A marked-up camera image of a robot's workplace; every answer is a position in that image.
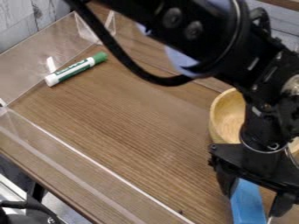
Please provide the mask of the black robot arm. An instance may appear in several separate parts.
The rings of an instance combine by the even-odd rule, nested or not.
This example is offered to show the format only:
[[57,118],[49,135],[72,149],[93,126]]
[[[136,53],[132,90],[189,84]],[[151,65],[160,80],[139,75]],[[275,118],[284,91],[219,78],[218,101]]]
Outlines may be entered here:
[[99,1],[191,61],[179,75],[155,76],[99,27],[108,50],[136,76],[167,87],[212,76],[240,92],[240,141],[211,146],[211,165],[226,195],[246,179],[275,192],[270,213],[284,215],[299,204],[299,166],[288,148],[299,137],[299,53],[274,37],[267,11],[251,10],[244,0]]

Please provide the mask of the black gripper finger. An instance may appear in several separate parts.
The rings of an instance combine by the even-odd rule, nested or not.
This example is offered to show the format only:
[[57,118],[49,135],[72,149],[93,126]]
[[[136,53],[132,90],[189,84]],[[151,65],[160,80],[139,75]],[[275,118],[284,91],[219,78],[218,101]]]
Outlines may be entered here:
[[283,217],[292,209],[292,206],[299,204],[299,196],[290,192],[279,192],[270,209],[271,217]]
[[232,171],[224,170],[222,167],[216,168],[216,180],[219,188],[226,197],[231,198],[239,184],[239,178]]

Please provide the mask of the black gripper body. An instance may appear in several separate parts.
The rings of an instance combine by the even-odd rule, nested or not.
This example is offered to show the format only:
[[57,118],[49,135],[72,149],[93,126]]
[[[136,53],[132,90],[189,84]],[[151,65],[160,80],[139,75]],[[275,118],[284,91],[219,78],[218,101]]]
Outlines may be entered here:
[[299,196],[299,166],[287,149],[263,153],[244,144],[215,143],[210,146],[210,166],[234,172],[239,179],[267,188]]

